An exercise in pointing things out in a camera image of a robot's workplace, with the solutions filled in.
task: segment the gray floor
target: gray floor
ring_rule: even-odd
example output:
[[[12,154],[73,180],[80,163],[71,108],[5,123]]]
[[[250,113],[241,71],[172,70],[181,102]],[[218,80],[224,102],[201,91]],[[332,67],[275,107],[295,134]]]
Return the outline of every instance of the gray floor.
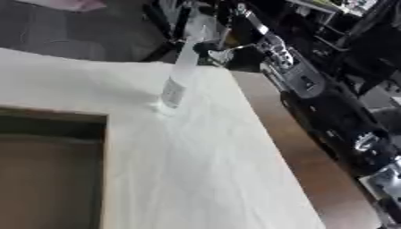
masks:
[[[0,47],[74,59],[132,62],[162,41],[141,19],[141,5],[130,9],[111,4],[88,13],[53,10],[13,0],[0,0]]]

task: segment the clear plastic bottle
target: clear plastic bottle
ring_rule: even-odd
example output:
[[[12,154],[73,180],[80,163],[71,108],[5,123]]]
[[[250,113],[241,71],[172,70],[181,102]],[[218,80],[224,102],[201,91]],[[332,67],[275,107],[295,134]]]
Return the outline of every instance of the clear plastic bottle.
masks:
[[[199,55],[193,51],[193,47],[201,42],[205,28],[195,36],[186,39],[183,49],[178,56],[175,65],[166,81],[163,92],[158,100],[158,111],[164,115],[173,115],[180,106],[187,87],[191,84],[193,75],[198,65]]]

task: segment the dark rectangular opening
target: dark rectangular opening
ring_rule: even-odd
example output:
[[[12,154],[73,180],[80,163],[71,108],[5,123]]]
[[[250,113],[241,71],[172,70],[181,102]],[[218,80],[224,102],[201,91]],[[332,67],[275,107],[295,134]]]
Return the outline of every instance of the dark rectangular opening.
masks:
[[[0,228],[99,229],[105,115],[0,108]]]

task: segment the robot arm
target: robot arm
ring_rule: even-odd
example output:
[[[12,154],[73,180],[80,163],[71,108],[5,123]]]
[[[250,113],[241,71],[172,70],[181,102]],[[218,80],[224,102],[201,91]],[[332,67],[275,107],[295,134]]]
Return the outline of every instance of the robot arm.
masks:
[[[380,229],[401,228],[401,150],[388,131],[346,85],[287,47],[246,4],[233,7],[233,21],[246,20],[257,36],[236,47],[223,47],[221,41],[200,43],[195,51],[220,66],[229,64],[239,50],[249,49],[258,56],[248,59],[273,82],[295,120],[361,188],[378,211]]]

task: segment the white cloth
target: white cloth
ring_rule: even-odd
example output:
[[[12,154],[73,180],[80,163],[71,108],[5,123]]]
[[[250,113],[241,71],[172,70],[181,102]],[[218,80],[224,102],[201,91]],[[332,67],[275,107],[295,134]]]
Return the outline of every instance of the white cloth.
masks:
[[[99,0],[15,0],[29,4],[37,4],[57,10],[87,12],[106,7]]]
[[[170,64],[0,58],[0,105],[108,115],[103,228],[324,228],[229,71],[197,68],[164,117]]]

